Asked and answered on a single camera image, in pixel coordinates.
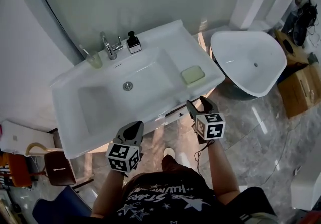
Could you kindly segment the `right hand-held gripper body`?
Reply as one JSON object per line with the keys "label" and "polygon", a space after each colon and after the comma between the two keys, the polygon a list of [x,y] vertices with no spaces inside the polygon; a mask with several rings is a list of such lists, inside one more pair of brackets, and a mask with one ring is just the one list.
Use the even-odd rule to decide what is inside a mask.
{"label": "right hand-held gripper body", "polygon": [[223,137],[226,122],[223,114],[217,110],[191,113],[191,118],[199,144]]}

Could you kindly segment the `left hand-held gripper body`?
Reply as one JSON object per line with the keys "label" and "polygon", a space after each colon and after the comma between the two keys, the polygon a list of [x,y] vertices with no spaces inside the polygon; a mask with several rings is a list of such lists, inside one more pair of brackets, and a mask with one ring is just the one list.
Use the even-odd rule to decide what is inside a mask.
{"label": "left hand-held gripper body", "polygon": [[106,157],[112,170],[129,173],[137,168],[143,153],[139,146],[122,143],[109,143]]}

